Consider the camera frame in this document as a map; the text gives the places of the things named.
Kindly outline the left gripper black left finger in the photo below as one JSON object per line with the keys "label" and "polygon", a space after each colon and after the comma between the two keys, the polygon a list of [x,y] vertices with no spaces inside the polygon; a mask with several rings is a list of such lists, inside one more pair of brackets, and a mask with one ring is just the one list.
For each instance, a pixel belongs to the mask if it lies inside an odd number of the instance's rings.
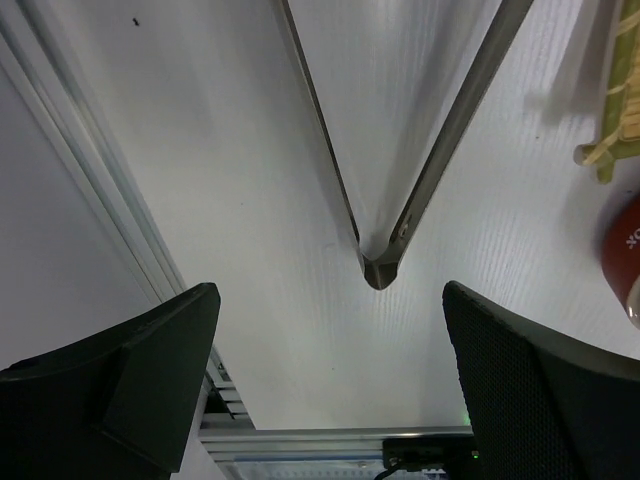
{"label": "left gripper black left finger", "polygon": [[4,479],[168,479],[181,469],[220,310],[201,283],[1,372]]}

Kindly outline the steel tongs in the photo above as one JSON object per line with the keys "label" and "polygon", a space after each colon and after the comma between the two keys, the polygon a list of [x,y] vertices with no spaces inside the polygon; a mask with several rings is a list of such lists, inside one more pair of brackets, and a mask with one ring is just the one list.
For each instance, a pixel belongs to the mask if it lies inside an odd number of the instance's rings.
{"label": "steel tongs", "polygon": [[367,284],[397,278],[527,1],[280,1]]}

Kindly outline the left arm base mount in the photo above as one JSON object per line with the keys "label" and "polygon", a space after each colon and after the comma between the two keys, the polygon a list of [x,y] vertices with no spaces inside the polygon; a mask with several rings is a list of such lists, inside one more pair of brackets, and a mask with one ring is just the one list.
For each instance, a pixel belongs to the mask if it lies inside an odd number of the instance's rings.
{"label": "left arm base mount", "polygon": [[387,438],[382,442],[384,470],[376,479],[396,472],[443,470],[447,479],[483,479],[473,436],[439,435]]}

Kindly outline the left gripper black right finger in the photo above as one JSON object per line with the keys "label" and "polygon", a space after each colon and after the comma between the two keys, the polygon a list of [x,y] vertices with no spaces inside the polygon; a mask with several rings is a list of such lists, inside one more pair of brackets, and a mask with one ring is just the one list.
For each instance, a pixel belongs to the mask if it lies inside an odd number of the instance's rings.
{"label": "left gripper black right finger", "polygon": [[638,478],[638,360],[456,281],[442,305],[485,478]]}

